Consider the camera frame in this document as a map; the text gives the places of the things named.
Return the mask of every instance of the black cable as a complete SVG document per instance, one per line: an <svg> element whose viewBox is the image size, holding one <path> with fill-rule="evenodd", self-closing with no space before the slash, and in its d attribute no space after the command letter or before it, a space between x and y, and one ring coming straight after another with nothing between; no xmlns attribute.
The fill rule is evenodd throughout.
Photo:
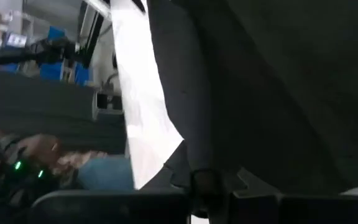
<svg viewBox="0 0 358 224"><path fill-rule="evenodd" d="M132 0L132 2L137 6L137 8L143 12L143 14L146 13L146 9L144 7L144 5L142 4L141 0Z"/></svg>
<svg viewBox="0 0 358 224"><path fill-rule="evenodd" d="M118 69L118 64L117 64L117 55L116 54L113 54L112 55L112 67L114 68L114 69Z"/></svg>
<svg viewBox="0 0 358 224"><path fill-rule="evenodd" d="M107 28L105 28L104 31L102 31L102 32L99 34L98 39L100 39L100 38L102 38L102 36L106 35L106 34L110 31L111 28L112 28L112 24L110 24ZM88 37L89 37L88 35L87 35L87 36L84 36L84 37L80 37L80 40L87 39Z"/></svg>

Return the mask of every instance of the person's leg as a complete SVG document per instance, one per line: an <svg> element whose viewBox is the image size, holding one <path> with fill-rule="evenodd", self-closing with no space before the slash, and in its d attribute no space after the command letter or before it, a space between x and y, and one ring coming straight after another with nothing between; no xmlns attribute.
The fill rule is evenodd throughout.
<svg viewBox="0 0 358 224"><path fill-rule="evenodd" d="M131 161L125 157L91 159L79 168L78 181L88 190L133 190Z"/></svg>

